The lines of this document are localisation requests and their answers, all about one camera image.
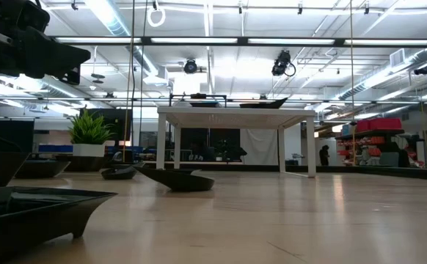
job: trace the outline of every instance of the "white table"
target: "white table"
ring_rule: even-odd
[[[313,110],[158,107],[158,114],[157,169],[164,169],[164,145],[168,121],[175,126],[175,169],[179,169],[180,166],[181,128],[243,128],[278,131],[279,168],[280,172],[285,172],[284,130],[306,120],[308,177],[316,176]]]

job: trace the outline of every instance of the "ceiling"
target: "ceiling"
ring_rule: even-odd
[[[40,0],[51,14],[51,22],[45,33],[49,36],[108,36],[110,32],[97,16],[85,7],[84,1],[77,1],[79,10],[72,10],[72,0]],[[357,13],[351,16],[349,0],[243,0],[243,15],[238,13],[238,1],[206,0],[213,5],[211,37],[238,37],[242,35],[241,22],[244,21],[244,36],[254,37],[378,37],[378,38],[427,38],[427,0],[370,0],[368,15]],[[117,0],[116,5],[123,14],[123,20],[132,21],[132,1]],[[153,27],[145,20],[145,0],[136,0],[136,36],[205,36],[204,1],[201,0],[158,0],[165,9],[166,20]],[[353,0],[354,9],[365,9],[364,0]],[[297,14],[302,3],[303,11]],[[396,7],[389,14],[384,12]],[[153,13],[153,21],[159,21],[160,12]],[[92,52],[95,47],[83,46]],[[280,47],[211,47],[214,92],[232,98],[268,98],[291,96],[295,99],[333,99],[343,87],[357,83],[365,74],[389,62],[390,54],[398,48],[285,48],[290,51],[296,66],[292,78],[274,77],[271,68],[281,50]],[[144,52],[153,61],[167,68],[169,78],[176,82],[183,77],[182,65],[187,59],[195,59],[204,69],[196,73],[200,91],[209,93],[208,51],[202,46],[145,46]],[[81,69],[79,91],[93,97],[103,97],[114,92],[124,98],[129,87],[135,87],[135,97],[159,98],[169,95],[169,88],[150,86],[143,83],[146,77],[136,64],[135,85],[129,80],[129,52],[122,46],[98,46],[96,63],[93,58]],[[94,84],[92,73],[105,75],[103,84]],[[415,76],[416,81],[427,76]],[[407,86],[409,78],[400,75],[391,81],[373,87],[356,95],[356,100],[375,100],[402,86]],[[120,106],[123,103],[109,103]],[[295,104],[292,107],[305,107]]]

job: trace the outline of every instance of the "shelf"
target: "shelf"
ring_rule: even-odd
[[[404,133],[404,130],[402,129],[382,129],[382,130],[374,130],[374,131],[363,131],[359,133],[355,133],[356,139],[361,139],[364,136],[395,136],[398,134]],[[352,139],[352,134],[346,135],[346,136],[337,136],[336,139]]]

